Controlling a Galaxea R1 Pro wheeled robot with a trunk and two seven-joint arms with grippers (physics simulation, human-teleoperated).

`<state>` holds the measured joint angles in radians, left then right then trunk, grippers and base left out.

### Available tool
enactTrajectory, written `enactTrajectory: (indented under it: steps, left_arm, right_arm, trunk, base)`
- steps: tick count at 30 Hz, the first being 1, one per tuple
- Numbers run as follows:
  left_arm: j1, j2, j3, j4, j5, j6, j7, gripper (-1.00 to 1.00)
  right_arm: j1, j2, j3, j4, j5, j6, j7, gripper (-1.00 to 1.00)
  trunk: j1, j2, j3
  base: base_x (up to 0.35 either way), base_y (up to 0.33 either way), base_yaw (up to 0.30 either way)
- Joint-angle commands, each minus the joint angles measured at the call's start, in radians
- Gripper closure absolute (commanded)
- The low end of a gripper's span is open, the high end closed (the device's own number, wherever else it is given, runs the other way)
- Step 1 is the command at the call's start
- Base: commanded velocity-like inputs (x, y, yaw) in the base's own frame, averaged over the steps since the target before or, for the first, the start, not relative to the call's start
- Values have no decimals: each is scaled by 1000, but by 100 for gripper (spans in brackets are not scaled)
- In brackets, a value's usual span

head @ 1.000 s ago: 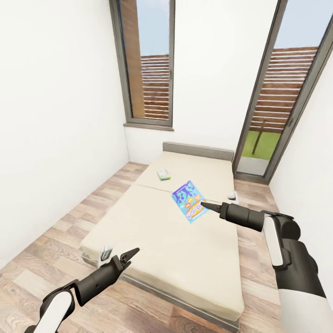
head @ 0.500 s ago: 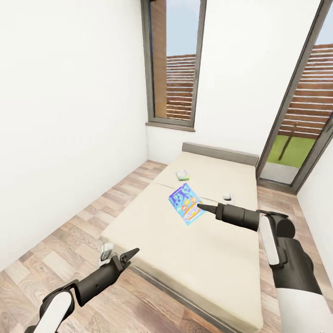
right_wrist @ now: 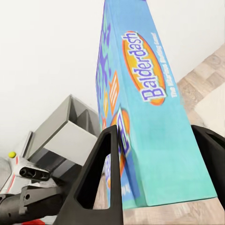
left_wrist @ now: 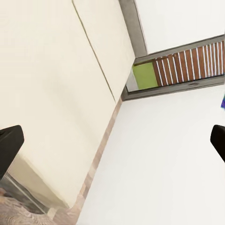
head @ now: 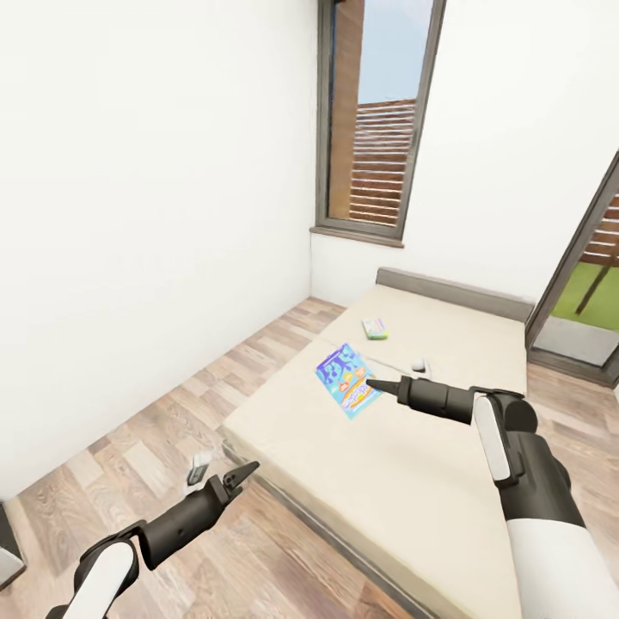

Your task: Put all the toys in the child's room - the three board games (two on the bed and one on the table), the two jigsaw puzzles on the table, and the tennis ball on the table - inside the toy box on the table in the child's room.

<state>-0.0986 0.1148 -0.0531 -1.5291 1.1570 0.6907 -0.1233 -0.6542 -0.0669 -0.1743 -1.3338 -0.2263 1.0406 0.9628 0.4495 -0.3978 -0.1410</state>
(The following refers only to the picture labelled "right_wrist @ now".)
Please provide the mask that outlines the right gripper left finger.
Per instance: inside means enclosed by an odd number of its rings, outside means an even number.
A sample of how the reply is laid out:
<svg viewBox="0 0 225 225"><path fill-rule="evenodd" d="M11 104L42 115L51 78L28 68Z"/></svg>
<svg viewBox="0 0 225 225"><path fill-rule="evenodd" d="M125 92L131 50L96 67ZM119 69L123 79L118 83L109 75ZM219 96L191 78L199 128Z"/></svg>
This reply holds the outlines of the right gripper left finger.
<svg viewBox="0 0 225 225"><path fill-rule="evenodd" d="M111 154L110 208L93 209L106 156ZM53 225L124 225L117 125L99 135Z"/></svg>

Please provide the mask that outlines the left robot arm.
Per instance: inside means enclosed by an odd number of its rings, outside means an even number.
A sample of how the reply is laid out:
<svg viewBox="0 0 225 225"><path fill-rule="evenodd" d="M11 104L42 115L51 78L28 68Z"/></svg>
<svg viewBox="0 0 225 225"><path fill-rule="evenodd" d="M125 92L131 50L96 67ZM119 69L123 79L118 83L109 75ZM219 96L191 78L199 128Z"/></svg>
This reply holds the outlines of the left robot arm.
<svg viewBox="0 0 225 225"><path fill-rule="evenodd" d="M13 176L30 180L21 193L0 194L0 225L21 225L46 216L57 216L68 194L62 187L48 187L50 173L17 163Z"/></svg>

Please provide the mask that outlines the board game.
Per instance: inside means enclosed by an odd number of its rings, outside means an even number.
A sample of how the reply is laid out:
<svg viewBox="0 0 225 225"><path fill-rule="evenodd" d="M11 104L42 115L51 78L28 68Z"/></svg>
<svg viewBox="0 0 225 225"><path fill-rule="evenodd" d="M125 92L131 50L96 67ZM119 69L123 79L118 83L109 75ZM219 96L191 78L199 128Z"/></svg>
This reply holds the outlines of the board game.
<svg viewBox="0 0 225 225"><path fill-rule="evenodd" d="M100 133L117 125L123 210L217 198L146 0L104 0ZM111 154L104 163L110 208Z"/></svg>

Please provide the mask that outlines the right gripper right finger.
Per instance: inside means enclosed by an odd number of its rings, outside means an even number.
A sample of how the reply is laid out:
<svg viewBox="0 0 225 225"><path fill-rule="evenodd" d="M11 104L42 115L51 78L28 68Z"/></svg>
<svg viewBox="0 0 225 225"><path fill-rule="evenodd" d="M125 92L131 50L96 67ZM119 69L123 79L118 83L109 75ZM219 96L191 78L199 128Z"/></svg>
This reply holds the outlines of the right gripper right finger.
<svg viewBox="0 0 225 225"><path fill-rule="evenodd" d="M217 197L225 210L225 137L197 125L191 125Z"/></svg>

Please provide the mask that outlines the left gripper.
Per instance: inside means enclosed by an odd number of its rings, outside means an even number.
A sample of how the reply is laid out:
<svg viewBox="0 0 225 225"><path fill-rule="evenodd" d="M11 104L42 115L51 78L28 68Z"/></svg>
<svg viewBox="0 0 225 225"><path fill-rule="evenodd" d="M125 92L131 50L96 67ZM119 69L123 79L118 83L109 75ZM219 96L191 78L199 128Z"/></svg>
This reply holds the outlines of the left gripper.
<svg viewBox="0 0 225 225"><path fill-rule="evenodd" d="M67 196L62 187L44 188L28 185L10 200L8 213L16 225L46 216L57 216Z"/></svg>

